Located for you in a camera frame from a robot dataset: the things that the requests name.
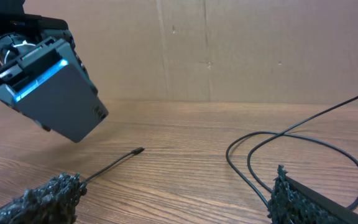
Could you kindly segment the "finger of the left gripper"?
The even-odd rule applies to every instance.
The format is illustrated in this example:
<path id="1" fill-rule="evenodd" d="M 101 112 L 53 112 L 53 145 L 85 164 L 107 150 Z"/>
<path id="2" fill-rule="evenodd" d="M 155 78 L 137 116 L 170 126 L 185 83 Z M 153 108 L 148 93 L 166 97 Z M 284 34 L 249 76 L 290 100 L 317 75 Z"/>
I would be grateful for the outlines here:
<path id="1" fill-rule="evenodd" d="M 0 101 L 33 120 L 42 129 L 50 131 L 44 123 L 47 114 L 45 102 L 49 91 L 48 83 L 28 83 L 17 91 L 12 86 L 3 84 L 0 86 Z"/>

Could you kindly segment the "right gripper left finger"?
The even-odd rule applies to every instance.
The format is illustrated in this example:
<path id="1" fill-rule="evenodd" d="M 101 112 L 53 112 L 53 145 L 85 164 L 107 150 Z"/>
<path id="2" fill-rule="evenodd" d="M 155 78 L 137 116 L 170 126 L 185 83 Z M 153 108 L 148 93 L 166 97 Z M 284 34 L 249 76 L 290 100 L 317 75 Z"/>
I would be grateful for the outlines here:
<path id="1" fill-rule="evenodd" d="M 73 224 L 76 206 L 86 193 L 87 183 L 80 180 L 79 174 L 62 173 L 2 206 L 0 224 Z"/>

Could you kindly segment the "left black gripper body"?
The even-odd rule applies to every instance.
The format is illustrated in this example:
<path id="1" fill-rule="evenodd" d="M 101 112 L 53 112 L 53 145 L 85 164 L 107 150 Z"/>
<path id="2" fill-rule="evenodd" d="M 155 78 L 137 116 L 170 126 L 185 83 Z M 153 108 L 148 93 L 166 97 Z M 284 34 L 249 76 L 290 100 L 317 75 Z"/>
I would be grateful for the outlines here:
<path id="1" fill-rule="evenodd" d="M 64 20 L 29 14 L 0 15 L 0 86 L 8 84 L 17 91 L 61 59 L 72 63 L 98 96 Z"/>

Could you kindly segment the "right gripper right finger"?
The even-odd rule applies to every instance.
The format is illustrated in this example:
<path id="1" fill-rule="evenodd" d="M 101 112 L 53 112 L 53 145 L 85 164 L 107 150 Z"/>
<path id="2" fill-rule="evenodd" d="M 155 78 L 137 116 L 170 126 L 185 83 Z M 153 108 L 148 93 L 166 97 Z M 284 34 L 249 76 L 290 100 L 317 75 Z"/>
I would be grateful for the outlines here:
<path id="1" fill-rule="evenodd" d="M 268 217 L 274 224 L 358 224 L 358 214 L 287 177 L 283 165 L 268 201 Z"/>

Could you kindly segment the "Samsung Galaxy smartphone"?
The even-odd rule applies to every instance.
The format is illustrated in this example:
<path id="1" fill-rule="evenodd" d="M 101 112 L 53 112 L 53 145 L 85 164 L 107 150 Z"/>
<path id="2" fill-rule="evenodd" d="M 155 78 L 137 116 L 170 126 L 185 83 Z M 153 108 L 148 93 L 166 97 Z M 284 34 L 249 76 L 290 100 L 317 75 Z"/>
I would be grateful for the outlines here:
<path id="1" fill-rule="evenodd" d="M 73 142 L 80 142 L 109 114 L 80 71 L 66 59 L 18 91 L 14 107 Z"/>

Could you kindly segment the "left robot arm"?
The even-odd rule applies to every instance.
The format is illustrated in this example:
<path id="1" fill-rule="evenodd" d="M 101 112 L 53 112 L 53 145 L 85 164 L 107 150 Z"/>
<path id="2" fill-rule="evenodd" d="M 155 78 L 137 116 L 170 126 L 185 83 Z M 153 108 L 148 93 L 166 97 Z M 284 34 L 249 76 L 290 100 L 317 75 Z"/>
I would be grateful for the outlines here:
<path id="1" fill-rule="evenodd" d="M 81 141 L 108 115 L 62 19 L 0 1 L 0 101 L 46 131 Z"/>

